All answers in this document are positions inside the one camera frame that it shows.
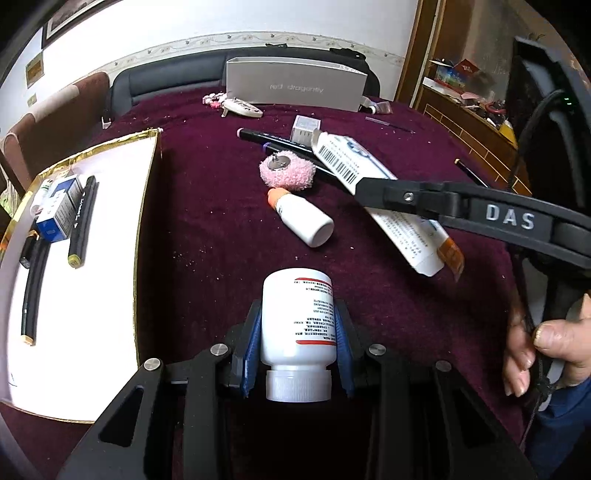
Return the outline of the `person's right hand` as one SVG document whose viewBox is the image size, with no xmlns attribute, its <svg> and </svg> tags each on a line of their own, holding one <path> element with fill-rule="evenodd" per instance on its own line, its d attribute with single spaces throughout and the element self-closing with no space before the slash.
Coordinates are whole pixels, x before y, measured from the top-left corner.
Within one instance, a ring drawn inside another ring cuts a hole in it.
<svg viewBox="0 0 591 480">
<path fill-rule="evenodd" d="M 540 353 L 565 362 L 560 388 L 575 387 L 590 376 L 590 296 L 582 297 L 577 322 L 555 319 L 541 323 L 532 334 L 526 331 L 525 310 L 519 295 L 512 295 L 504 355 L 505 394 L 520 397 L 530 385 L 530 368 Z"/>
</svg>

